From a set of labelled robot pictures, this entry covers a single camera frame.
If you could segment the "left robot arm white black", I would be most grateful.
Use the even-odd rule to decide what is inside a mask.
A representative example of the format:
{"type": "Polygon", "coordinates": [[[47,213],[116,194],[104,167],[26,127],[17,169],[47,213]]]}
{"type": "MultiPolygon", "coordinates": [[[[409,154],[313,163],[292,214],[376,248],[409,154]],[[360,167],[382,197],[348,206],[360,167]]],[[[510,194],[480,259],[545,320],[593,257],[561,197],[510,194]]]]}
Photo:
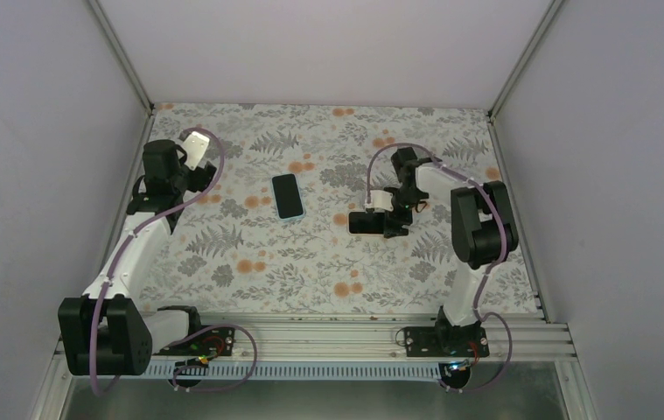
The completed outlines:
{"type": "Polygon", "coordinates": [[[67,297],[58,321],[66,363],[73,375],[141,375],[150,357],[172,344],[182,354],[204,342],[193,307],[167,306],[150,316],[137,308],[150,266],[189,206],[186,193],[206,195],[224,161],[212,165],[206,153],[224,148],[213,134],[192,131],[180,141],[148,142],[143,175],[134,184],[122,232],[101,272],[81,297],[67,297]]]}

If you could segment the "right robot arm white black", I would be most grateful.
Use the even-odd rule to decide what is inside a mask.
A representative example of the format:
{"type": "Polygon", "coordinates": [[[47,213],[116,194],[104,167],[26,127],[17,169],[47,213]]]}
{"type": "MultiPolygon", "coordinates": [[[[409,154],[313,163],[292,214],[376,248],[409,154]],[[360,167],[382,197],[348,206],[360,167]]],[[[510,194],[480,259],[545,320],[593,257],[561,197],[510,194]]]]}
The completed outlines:
{"type": "Polygon", "coordinates": [[[436,159],[431,153],[416,155],[419,146],[406,143],[391,157],[399,187],[370,192],[383,198],[385,238],[405,236],[413,214],[427,200],[448,202],[451,207],[451,246],[460,263],[459,278],[450,299],[442,304],[432,331],[437,350],[455,356],[481,341],[485,315],[479,302],[486,281],[519,244],[506,185],[501,181],[480,184],[436,159]]]}

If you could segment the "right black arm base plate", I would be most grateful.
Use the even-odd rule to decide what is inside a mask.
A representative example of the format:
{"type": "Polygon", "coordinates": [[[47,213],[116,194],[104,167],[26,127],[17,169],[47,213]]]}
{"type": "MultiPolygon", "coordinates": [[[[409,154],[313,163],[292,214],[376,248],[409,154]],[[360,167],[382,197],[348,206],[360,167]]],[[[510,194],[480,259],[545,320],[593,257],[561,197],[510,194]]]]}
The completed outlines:
{"type": "Polygon", "coordinates": [[[394,336],[395,344],[403,347],[409,358],[488,357],[489,341],[480,325],[438,330],[434,326],[406,326],[394,336]]]}

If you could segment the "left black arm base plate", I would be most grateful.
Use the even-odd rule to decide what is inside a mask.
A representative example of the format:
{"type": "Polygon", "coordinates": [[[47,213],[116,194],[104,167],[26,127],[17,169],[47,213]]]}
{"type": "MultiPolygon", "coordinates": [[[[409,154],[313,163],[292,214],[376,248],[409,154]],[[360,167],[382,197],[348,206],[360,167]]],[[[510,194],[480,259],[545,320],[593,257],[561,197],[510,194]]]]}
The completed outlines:
{"type": "Polygon", "coordinates": [[[207,357],[231,356],[235,329],[233,327],[212,328],[197,338],[185,343],[164,347],[157,352],[160,356],[207,357]]]}

